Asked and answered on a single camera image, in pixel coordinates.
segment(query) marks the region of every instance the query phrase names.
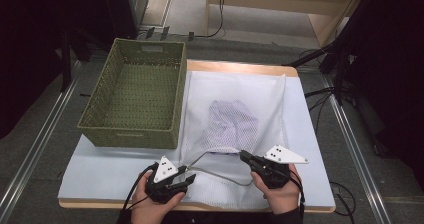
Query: woven plastic basket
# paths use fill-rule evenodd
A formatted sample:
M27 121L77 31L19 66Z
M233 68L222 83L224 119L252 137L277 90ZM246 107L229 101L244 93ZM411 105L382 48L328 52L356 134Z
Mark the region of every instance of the woven plastic basket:
M184 43L115 39L78 129L95 146L176 148L186 72Z

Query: wooden edge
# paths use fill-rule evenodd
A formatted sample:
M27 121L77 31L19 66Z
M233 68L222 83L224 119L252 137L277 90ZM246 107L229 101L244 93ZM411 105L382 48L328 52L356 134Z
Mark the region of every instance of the wooden edge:
M297 70L294 67L264 64L187 60L187 69L190 71L230 72L271 76L285 74L288 77L298 77Z
M61 199L59 205L63 208L93 208L93 209L121 209L123 201L116 200L88 200L88 199ZM174 211L211 211L211 212L270 212L269 208L265 209L224 209L212 207L202 203L181 202ZM305 212L310 213L331 213L336 207L305 207Z

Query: white cloth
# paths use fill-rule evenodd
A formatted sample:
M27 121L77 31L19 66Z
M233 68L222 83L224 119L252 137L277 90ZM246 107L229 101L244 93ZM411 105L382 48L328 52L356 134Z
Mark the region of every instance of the white cloth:
M194 167L249 183L250 168L234 153L246 150L262 156L275 145L288 147L284 87L285 76L193 72L180 163L190 165L207 153ZM196 188L187 193L190 201L232 209L267 207L253 184L241 186L200 171L187 175L193 172Z

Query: human hand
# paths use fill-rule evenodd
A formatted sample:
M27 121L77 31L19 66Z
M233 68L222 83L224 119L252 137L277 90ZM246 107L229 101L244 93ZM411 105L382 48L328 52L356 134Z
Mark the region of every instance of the human hand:
M137 189L132 196L133 203L143 200L147 197L145 193L146 183L152 172L147 172L138 182ZM173 196L166 204L160 204L147 198L132 207L132 224L160 224L165 215L180 203L185 193L180 192Z
M294 164L289 164L289 168L299 176ZM269 207L275 215L298 208L300 191L292 181L287 182L282 188L269 189L256 172L251 172L251 175L255 186L264 193L264 198L267 199ZM301 182L293 173L290 173L290 176L299 183Z

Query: white triangular marker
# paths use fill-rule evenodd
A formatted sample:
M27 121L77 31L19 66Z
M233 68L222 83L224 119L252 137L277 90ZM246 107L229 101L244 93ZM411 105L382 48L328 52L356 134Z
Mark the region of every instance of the white triangular marker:
M178 169L165 156L160 159L158 170L156 171L154 183L165 180L166 178L177 174Z
M273 162L277 162L280 164L288 164L288 163L308 163L308 159L299 156L298 154L290 151L289 149L283 146L274 146L271 148L265 155L264 158Z

